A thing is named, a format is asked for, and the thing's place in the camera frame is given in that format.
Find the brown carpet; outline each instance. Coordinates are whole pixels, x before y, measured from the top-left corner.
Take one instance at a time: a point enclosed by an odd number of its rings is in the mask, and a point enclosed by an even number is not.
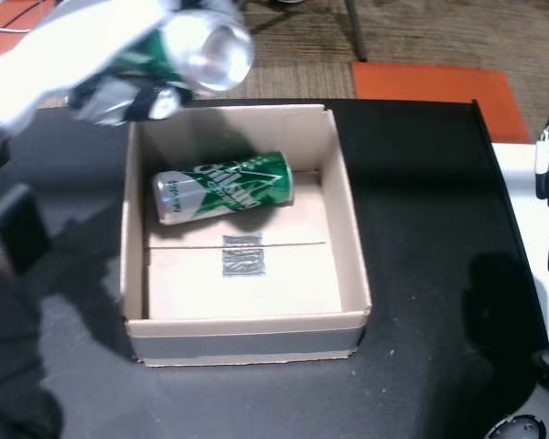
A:
[[[372,62],[501,70],[534,138],[549,116],[549,0],[360,0]],[[353,98],[342,0],[246,6],[257,61],[217,98]]]

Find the black cable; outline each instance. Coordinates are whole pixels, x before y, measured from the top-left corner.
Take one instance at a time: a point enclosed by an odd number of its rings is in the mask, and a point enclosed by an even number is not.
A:
[[[24,14],[30,12],[31,10],[33,10],[35,7],[37,7],[38,5],[40,5],[41,3],[45,2],[45,0],[38,0],[36,3],[32,4],[31,6],[27,7],[26,9],[20,11],[18,14],[15,15],[14,18],[12,18],[10,21],[8,21],[5,25],[3,26],[0,26],[0,27],[9,27],[10,25],[12,25],[15,21],[17,21],[21,16],[23,16]]]

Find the box flap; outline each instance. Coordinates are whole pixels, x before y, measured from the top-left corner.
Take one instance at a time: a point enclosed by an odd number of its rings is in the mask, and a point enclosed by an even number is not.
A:
[[[149,318],[284,316],[341,311],[328,244],[252,249],[251,271],[228,267],[230,250],[153,249]]]

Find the soda can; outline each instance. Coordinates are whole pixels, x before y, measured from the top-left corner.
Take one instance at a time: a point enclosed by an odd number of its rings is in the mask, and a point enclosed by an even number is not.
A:
[[[282,153],[167,171],[153,178],[162,224],[217,217],[293,199],[293,177]]]
[[[253,60],[250,34],[235,16],[186,10],[125,50],[109,71],[144,75],[181,89],[227,91],[244,80]]]

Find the white robot part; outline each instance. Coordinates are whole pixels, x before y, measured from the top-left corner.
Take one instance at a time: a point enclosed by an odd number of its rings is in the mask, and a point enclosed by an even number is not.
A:
[[[174,6],[162,0],[66,0],[0,57],[0,131],[21,132],[42,100],[104,69],[170,17]]]

